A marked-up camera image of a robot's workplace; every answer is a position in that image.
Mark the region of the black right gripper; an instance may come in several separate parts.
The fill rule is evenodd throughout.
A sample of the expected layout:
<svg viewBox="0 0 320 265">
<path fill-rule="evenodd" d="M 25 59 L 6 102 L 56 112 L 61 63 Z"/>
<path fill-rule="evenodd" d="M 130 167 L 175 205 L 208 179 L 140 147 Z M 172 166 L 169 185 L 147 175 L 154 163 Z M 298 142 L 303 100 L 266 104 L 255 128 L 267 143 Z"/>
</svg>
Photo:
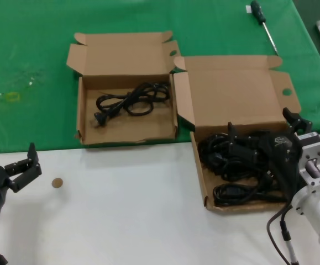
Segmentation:
<svg viewBox="0 0 320 265">
<path fill-rule="evenodd" d="M 259 150 L 267 157 L 269 170 L 276 178 L 281 191 L 288 201 L 297 193 L 299 182 L 298 160 L 300 149 L 297 147 L 297 132 L 312 132 L 312 122 L 291 112 L 287 107 L 282 114 L 288 123 L 284 131 L 258 132 L 258 137 L 239 136 L 234 125 L 229 122 L 228 137 L 230 155 L 237 156 L 249 163 L 257 164 L 258 152 L 253 148 L 258 143 Z"/>
</svg>

